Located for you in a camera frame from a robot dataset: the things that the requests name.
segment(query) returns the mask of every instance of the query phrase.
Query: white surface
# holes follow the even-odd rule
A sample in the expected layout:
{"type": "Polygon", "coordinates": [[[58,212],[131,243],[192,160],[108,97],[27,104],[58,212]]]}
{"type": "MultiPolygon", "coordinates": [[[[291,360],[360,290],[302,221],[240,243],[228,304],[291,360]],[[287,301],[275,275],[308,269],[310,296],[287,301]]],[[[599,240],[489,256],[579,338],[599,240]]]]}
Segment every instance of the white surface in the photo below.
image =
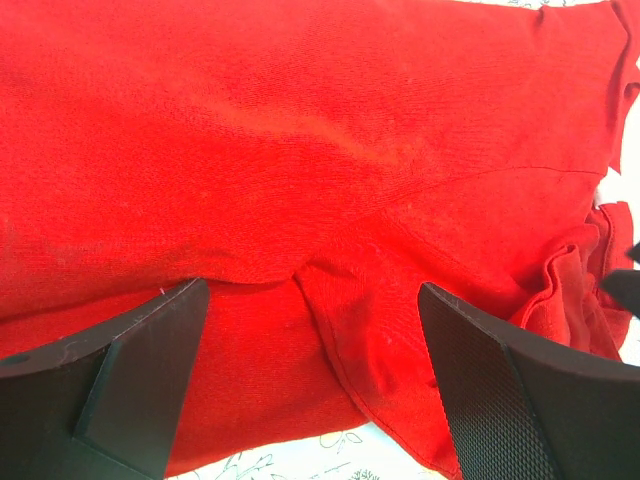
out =
{"type": "MultiPolygon", "coordinates": [[[[482,0],[477,3],[563,6],[585,0],[482,0]]],[[[640,102],[631,110],[622,149],[622,177],[610,175],[599,191],[599,203],[626,200],[640,226],[640,102]]],[[[640,241],[640,227],[634,232],[640,241]]],[[[620,351],[627,363],[640,366],[640,321],[632,322],[620,351]]],[[[372,424],[358,429],[256,448],[173,480],[435,480],[443,479],[415,462],[372,424]]]]}

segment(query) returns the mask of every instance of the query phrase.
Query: white sheet with botanical print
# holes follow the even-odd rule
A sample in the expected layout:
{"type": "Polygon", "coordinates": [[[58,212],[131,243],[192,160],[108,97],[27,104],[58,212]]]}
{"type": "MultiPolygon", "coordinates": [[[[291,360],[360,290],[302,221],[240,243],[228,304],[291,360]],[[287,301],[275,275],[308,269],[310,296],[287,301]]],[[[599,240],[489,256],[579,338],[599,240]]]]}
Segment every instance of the white sheet with botanical print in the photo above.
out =
{"type": "MultiPolygon", "coordinates": [[[[591,0],[469,0],[515,7],[571,6],[591,0]]],[[[622,181],[640,179],[640,102],[636,102],[625,128],[622,181]]],[[[627,200],[636,225],[640,225],[640,189],[613,189],[615,198],[603,192],[606,203],[627,200]]],[[[635,241],[640,241],[640,231],[635,241]]],[[[634,319],[620,351],[627,363],[640,366],[640,321],[634,319]]],[[[413,460],[389,436],[373,424],[345,432],[294,442],[279,443],[237,453],[228,459],[171,480],[442,480],[413,460]]]]}

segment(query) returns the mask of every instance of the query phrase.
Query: red shirt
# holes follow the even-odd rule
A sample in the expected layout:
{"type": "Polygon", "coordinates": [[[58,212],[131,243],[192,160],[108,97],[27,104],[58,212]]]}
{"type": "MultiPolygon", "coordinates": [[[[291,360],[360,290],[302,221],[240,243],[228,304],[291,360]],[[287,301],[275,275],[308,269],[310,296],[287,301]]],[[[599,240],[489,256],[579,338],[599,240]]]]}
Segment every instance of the red shirt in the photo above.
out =
{"type": "Polygon", "coordinates": [[[168,474],[371,420],[454,476],[421,283],[618,359],[639,3],[0,0],[0,356],[204,277],[168,474]]]}

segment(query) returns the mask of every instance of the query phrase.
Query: red garment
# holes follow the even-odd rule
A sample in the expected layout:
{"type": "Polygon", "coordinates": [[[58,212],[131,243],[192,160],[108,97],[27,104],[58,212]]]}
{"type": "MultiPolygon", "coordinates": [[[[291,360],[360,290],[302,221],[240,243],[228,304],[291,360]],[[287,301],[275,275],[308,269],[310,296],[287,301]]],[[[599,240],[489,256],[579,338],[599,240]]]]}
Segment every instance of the red garment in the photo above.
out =
{"type": "Polygon", "coordinates": [[[618,359],[638,0],[0,0],[0,357],[186,278],[169,474],[376,422],[457,463],[421,283],[618,359]]]}

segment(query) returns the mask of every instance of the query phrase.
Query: crumpled red fabric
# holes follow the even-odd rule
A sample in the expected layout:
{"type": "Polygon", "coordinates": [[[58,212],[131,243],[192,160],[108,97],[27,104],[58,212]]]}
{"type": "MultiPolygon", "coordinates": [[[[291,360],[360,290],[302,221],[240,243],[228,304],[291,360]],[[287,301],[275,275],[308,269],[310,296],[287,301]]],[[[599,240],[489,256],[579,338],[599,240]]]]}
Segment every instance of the crumpled red fabric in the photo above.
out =
{"type": "Polygon", "coordinates": [[[0,357],[203,277],[168,475],[374,421],[459,477],[423,282],[619,359],[639,3],[0,0],[0,357]]]}

